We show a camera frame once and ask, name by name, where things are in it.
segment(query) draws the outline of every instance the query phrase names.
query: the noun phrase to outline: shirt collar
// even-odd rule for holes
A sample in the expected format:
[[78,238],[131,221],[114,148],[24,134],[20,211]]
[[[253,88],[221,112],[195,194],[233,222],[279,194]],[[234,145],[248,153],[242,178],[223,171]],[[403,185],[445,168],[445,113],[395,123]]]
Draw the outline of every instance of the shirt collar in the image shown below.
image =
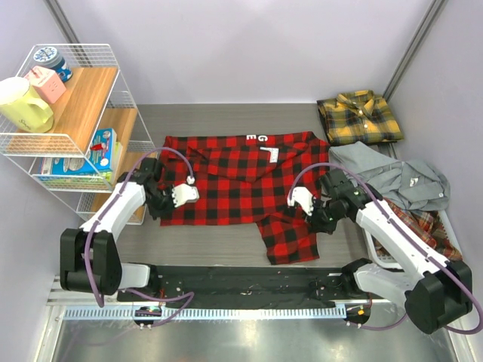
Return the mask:
[[344,104],[353,111],[363,111],[371,116],[374,109],[374,92],[372,90],[358,90],[352,93],[341,93],[337,102]]

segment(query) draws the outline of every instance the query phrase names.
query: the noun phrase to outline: shirt sleeve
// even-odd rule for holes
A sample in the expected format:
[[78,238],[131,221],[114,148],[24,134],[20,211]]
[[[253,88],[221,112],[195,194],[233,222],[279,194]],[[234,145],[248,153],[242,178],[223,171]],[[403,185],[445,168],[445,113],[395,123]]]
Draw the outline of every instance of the shirt sleeve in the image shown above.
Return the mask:
[[317,237],[309,232],[300,209],[287,208],[257,222],[273,265],[318,259]]

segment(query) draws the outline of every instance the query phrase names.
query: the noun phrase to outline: yellow plaid shirt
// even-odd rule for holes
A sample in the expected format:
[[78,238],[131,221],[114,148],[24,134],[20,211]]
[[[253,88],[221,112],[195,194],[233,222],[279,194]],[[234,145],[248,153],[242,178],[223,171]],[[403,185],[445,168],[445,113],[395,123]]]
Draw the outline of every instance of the yellow plaid shirt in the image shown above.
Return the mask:
[[318,100],[317,104],[322,126],[333,146],[403,138],[386,100],[372,90],[339,94],[337,98]]

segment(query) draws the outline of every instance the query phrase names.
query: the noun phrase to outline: metal corner post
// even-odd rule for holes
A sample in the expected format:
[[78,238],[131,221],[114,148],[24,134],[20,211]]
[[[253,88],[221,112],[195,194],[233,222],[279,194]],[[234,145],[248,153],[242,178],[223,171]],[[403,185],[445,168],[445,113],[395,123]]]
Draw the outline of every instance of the metal corner post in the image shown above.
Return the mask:
[[52,17],[55,19],[57,26],[59,26],[59,29],[63,36],[65,36],[66,40],[71,44],[80,43],[77,35],[74,32],[74,29],[70,25],[66,15],[60,7],[58,0],[44,0],[44,3],[51,12]]
[[432,4],[429,6],[428,11],[424,15],[421,24],[419,25],[416,33],[414,34],[414,37],[411,39],[411,43],[409,43],[408,49],[406,49],[405,51],[405,55],[399,62],[397,68],[394,71],[394,74],[391,77],[391,80],[387,85],[386,90],[384,91],[384,98],[386,98],[388,102],[391,100],[391,97],[394,94],[399,83],[401,82],[403,75],[411,64],[413,58],[416,56],[417,51],[421,47],[421,44],[424,42],[424,39],[429,34],[430,29],[434,25],[436,19],[442,12],[447,2],[448,0],[433,0]]

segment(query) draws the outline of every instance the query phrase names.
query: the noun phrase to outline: pink box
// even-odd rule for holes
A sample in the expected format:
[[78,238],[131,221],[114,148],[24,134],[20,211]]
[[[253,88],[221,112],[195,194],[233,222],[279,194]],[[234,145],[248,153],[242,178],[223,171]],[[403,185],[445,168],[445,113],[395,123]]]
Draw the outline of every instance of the pink box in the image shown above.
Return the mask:
[[66,86],[52,69],[34,66],[25,78],[29,80],[38,95],[49,104],[55,103],[66,91]]

